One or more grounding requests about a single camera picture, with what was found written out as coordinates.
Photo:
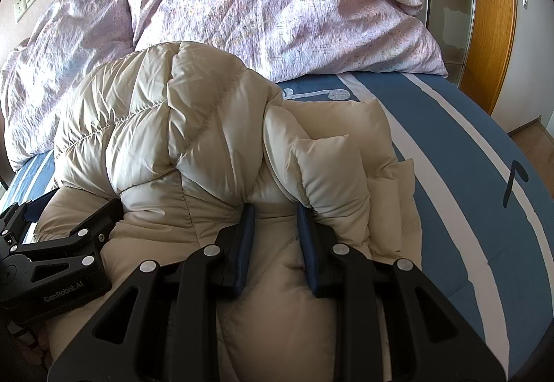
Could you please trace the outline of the cream puffer down jacket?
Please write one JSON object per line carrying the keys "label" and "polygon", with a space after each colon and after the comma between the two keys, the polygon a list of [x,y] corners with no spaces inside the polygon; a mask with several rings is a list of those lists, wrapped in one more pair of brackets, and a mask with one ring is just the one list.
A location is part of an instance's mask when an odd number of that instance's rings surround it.
{"label": "cream puffer down jacket", "polygon": [[162,44],[94,69],[70,96],[54,165],[34,237],[64,238],[119,198],[101,252],[113,285],[144,260],[210,245],[254,206],[246,288],[218,309],[225,381],[331,380],[334,307],[306,283],[299,206],[376,261],[421,257],[414,165],[397,159],[380,103],[287,101],[210,46]]}

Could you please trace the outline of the blue white striped bedsheet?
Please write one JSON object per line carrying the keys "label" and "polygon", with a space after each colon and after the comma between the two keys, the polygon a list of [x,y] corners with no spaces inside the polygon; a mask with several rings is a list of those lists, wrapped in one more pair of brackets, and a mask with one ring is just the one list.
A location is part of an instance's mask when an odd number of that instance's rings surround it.
{"label": "blue white striped bedsheet", "polygon": [[[516,144],[435,75],[354,72],[275,85],[287,101],[380,103],[397,159],[414,165],[422,252],[419,260],[401,258],[472,326],[504,368],[504,381],[517,375],[553,318],[553,201]],[[119,286],[42,321],[1,315],[2,379],[25,378],[20,345],[38,346],[39,329],[55,362]]]}

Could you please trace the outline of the pink floral duvet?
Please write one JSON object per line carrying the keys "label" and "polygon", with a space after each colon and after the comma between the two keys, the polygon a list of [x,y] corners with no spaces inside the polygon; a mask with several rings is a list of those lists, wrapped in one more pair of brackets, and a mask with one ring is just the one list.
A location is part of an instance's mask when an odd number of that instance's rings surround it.
{"label": "pink floral duvet", "polygon": [[446,75],[424,0],[129,0],[138,49],[194,41],[274,82],[351,71]]}

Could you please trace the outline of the pink floral pillow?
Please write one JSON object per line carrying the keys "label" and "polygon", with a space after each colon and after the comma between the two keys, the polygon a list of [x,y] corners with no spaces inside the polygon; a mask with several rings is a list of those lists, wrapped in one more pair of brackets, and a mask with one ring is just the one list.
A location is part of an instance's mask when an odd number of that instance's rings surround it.
{"label": "pink floral pillow", "polygon": [[94,68],[131,53],[128,0],[54,0],[1,68],[9,165],[54,146],[66,104]]}

